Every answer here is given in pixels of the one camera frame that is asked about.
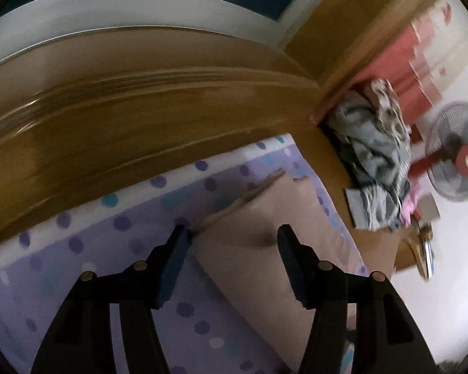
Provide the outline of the red electric fan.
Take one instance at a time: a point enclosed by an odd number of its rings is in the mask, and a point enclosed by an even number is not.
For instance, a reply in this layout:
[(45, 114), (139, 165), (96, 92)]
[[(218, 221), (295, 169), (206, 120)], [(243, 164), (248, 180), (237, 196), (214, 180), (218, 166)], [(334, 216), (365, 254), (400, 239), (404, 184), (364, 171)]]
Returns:
[(452, 202), (468, 200), (468, 102), (441, 110), (424, 140), (423, 158), (412, 163), (408, 178), (429, 177), (439, 195)]

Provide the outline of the pink towel cloth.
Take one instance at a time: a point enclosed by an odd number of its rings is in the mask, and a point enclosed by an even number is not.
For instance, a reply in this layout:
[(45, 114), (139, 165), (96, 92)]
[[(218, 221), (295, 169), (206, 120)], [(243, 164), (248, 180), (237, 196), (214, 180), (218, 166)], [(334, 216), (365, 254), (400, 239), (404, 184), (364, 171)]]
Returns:
[(411, 215), (416, 210), (418, 201), (421, 197), (423, 197), (423, 188), (413, 186), (403, 199), (400, 217), (404, 226), (411, 225)]

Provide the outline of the purple polka dot bedsheet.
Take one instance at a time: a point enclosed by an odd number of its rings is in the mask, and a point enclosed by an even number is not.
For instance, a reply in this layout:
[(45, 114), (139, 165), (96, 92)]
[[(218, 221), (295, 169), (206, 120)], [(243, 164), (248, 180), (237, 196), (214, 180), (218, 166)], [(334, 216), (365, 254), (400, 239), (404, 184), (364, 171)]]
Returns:
[(196, 161), (0, 245), (0, 373), (280, 373), (314, 312), (278, 233), (366, 275), (290, 135)]

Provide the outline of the beige brown garment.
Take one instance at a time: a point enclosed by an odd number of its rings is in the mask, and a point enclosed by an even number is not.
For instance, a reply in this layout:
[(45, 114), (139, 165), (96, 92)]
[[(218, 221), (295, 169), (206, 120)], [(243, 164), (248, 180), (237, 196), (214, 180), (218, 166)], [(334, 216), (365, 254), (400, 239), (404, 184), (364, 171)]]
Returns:
[(283, 170), (196, 222), (191, 251), (229, 303), (295, 370), (314, 315), (296, 300), (277, 248), (277, 230), (285, 224), (320, 259), (347, 273), (362, 272), (358, 249), (332, 226), (313, 181)]

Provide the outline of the grey knit garment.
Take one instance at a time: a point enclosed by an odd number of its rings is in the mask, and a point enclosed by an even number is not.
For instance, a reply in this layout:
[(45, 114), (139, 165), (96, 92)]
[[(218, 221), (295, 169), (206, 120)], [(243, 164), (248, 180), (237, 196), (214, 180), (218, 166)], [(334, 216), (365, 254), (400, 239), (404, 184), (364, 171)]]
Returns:
[(356, 91), (342, 96), (322, 126), (350, 176), (352, 187), (378, 186), (396, 202), (408, 190), (407, 172), (411, 160), (409, 136), (387, 129), (379, 112)]

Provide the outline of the white star patterned garment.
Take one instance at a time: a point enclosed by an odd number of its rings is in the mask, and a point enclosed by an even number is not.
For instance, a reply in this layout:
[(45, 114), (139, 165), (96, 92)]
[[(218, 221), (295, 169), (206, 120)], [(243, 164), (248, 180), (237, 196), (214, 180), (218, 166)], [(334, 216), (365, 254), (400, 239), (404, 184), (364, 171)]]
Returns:
[(371, 79), (365, 84), (364, 93), (376, 110), (381, 129), (394, 138), (407, 141), (410, 128), (403, 121), (398, 96), (386, 79)]

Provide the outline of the red floral curtain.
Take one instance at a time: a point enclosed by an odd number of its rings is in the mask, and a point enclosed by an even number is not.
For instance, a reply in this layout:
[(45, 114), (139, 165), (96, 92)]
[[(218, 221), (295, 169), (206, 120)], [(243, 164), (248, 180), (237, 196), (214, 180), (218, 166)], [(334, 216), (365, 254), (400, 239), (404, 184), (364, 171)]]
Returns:
[(438, 50), (442, 32), (451, 23), (452, 8), (438, 3), (417, 17), (372, 63), (353, 78), (386, 79), (398, 96), (403, 120), (414, 124), (442, 98), (450, 78), (448, 60)]

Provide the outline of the wooden window frame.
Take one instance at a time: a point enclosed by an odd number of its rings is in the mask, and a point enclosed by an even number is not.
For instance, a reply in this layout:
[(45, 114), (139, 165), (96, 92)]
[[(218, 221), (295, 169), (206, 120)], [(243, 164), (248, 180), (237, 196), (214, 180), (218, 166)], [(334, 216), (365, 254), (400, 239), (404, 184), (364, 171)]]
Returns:
[(325, 114), (436, 0), (336, 0), (283, 49), (207, 31), (90, 31), (0, 64), (0, 243), (56, 214)]

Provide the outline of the grey white striped garment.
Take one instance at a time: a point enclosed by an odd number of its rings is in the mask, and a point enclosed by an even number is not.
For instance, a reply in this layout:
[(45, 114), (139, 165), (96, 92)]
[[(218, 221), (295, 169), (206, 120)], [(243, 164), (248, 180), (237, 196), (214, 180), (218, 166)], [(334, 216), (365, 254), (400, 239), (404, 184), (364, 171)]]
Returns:
[(387, 190), (381, 185), (372, 184), (359, 189), (346, 189), (344, 193), (353, 226), (360, 231), (398, 230), (402, 201), (408, 187), (407, 183), (399, 190)]

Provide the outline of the wooden bedside cabinet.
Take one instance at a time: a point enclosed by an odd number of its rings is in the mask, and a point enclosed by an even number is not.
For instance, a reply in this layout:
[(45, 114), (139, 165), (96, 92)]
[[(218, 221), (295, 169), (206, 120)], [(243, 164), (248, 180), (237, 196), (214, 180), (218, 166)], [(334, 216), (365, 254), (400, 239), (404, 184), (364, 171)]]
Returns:
[(345, 198), (345, 190), (351, 186), (351, 181), (328, 139), (313, 124), (297, 126), (289, 133), (304, 159), (321, 179), (368, 270), (380, 270), (391, 280), (412, 278), (421, 282), (423, 278), (409, 246), (410, 242), (417, 241), (416, 229), (412, 226), (397, 231), (355, 229)]

